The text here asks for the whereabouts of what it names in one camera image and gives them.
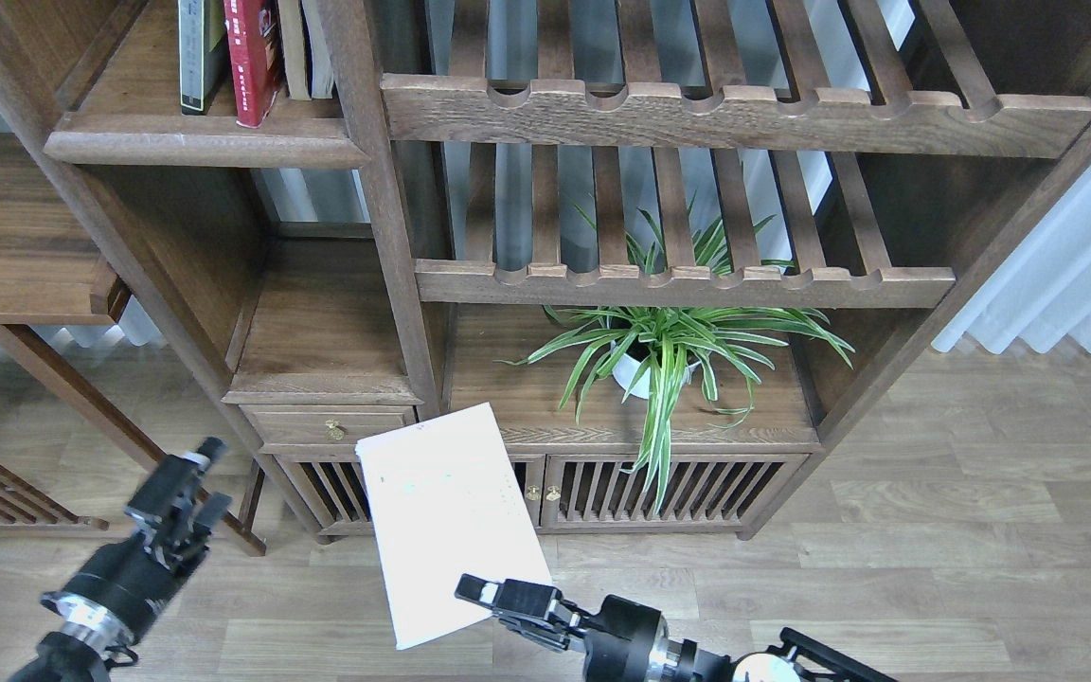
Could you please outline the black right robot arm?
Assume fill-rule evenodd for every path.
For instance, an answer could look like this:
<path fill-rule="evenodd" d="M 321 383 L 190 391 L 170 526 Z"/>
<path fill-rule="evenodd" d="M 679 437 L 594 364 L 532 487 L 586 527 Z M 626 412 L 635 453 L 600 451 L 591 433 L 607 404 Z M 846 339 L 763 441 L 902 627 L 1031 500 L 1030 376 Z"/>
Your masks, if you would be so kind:
<path fill-rule="evenodd" d="M 786 627 L 779 646 L 732 659 L 672 641 L 666 618 L 606 596 L 592 614 L 553 585 L 461 575 L 455 595 L 489 609 L 509 631 L 553 651 L 584 653 L 585 681 L 887 681 L 887 674 Z"/>

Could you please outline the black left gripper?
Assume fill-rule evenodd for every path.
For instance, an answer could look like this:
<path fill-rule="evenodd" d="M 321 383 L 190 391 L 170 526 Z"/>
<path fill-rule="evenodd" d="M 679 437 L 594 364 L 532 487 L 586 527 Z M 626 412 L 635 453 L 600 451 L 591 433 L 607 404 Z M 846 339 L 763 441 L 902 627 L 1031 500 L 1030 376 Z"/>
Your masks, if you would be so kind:
<path fill-rule="evenodd" d="M 161 460 L 125 505 L 134 533 L 97 549 L 61 590 L 41 595 L 44 607 L 64 617 L 65 634 L 81 632 L 95 649 L 134 646 L 147 634 L 207 557 L 212 528 L 230 508 L 224 493 L 201 506 L 194 500 L 226 452 L 221 438 L 207 436 Z"/>

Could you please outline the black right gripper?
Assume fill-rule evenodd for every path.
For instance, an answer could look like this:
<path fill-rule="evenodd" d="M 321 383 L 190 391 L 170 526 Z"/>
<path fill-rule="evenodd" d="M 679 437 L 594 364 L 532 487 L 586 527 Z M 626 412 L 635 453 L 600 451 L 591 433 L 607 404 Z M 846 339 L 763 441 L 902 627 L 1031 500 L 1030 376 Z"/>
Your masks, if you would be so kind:
<path fill-rule="evenodd" d="M 606 596 L 598 613 L 563 598 L 558 587 L 485 581 L 463 573 L 455 597 L 489 609 L 509 631 L 555 653 L 584 654 L 584 681 L 697 681 L 696 643 L 670 638 L 662 612 Z"/>

